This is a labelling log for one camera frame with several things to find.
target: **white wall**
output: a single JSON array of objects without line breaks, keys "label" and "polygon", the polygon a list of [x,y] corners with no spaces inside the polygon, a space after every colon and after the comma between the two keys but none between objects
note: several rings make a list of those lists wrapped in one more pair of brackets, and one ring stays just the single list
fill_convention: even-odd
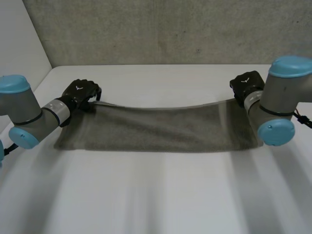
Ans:
[{"label": "white wall", "polygon": [[[23,75],[35,90],[50,70],[22,0],[0,0],[0,77]],[[0,132],[9,122],[0,117]]]}]

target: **light blue joint cap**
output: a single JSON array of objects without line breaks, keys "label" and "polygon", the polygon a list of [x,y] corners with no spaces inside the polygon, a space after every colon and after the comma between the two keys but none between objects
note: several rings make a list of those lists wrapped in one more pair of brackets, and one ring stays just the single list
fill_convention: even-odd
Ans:
[{"label": "light blue joint cap", "polygon": [[297,78],[312,74],[312,59],[298,56],[282,56],[275,60],[269,74],[281,78]]},{"label": "light blue joint cap", "polygon": [[286,144],[293,136],[294,124],[284,118],[267,121],[258,128],[258,137],[267,145]]},{"label": "light blue joint cap", "polygon": [[0,77],[0,94],[17,94],[30,89],[30,84],[21,75]]},{"label": "light blue joint cap", "polygon": [[15,144],[27,150],[39,144],[39,141],[33,135],[17,127],[10,129],[9,137]]}]

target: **gray wall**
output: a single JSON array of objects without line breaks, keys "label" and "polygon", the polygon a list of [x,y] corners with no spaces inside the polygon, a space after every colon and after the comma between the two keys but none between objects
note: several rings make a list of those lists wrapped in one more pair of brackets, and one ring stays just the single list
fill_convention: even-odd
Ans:
[{"label": "gray wall", "polygon": [[23,0],[52,66],[312,57],[312,0]]}]

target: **gray towel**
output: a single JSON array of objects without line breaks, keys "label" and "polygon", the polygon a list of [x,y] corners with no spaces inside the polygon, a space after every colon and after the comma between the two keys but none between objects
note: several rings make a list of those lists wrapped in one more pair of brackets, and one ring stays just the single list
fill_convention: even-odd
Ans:
[{"label": "gray towel", "polygon": [[203,153],[261,146],[234,99],[182,108],[92,103],[76,111],[55,147],[62,150]]}]

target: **table surface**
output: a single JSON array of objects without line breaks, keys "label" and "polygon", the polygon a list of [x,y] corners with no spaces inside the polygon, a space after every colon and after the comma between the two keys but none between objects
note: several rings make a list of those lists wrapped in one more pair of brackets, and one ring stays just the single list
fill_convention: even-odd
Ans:
[{"label": "table surface", "polygon": [[[35,91],[41,106],[75,79],[101,100],[179,107],[233,97],[229,81],[268,65],[116,65],[53,69]],[[308,103],[301,113],[312,116]],[[210,154],[58,151],[56,129],[6,157],[0,177],[4,234],[307,234],[312,230],[311,130],[295,121],[282,147]],[[7,133],[1,134],[7,147]]]}]

